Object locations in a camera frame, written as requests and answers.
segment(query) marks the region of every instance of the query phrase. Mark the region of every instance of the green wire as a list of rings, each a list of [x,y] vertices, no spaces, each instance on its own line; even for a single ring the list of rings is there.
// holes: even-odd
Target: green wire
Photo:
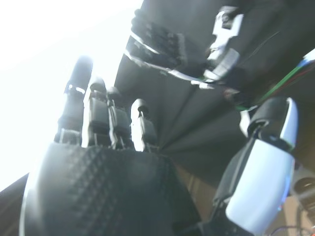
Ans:
[[[269,97],[271,94],[273,94],[278,88],[280,88],[286,81],[288,81],[296,72],[298,72],[302,66],[297,66],[293,70],[291,70],[282,80],[280,80],[272,89],[270,89],[268,92],[263,95],[258,103],[261,103],[264,101],[267,97]]]

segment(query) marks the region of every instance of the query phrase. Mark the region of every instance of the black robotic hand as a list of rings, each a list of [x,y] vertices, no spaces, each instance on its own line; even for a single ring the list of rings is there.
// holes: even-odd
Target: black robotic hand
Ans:
[[[183,34],[151,22],[141,10],[135,12],[131,31],[133,40],[126,48],[131,59],[191,77],[203,76],[208,65],[206,52]]]

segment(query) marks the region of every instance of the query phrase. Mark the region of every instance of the bright light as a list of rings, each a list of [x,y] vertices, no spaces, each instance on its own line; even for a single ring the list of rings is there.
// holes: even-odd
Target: bright light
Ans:
[[[76,60],[115,81],[141,0],[0,1],[0,191],[52,141]]]

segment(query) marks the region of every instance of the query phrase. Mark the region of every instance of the textured black palm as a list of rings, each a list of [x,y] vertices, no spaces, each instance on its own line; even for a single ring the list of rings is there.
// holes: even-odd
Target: textured black palm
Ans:
[[[132,56],[190,76],[202,76],[207,65],[205,52],[191,40],[152,23],[141,10],[135,12],[131,30],[142,40],[129,48]],[[146,46],[159,54],[150,51]]]

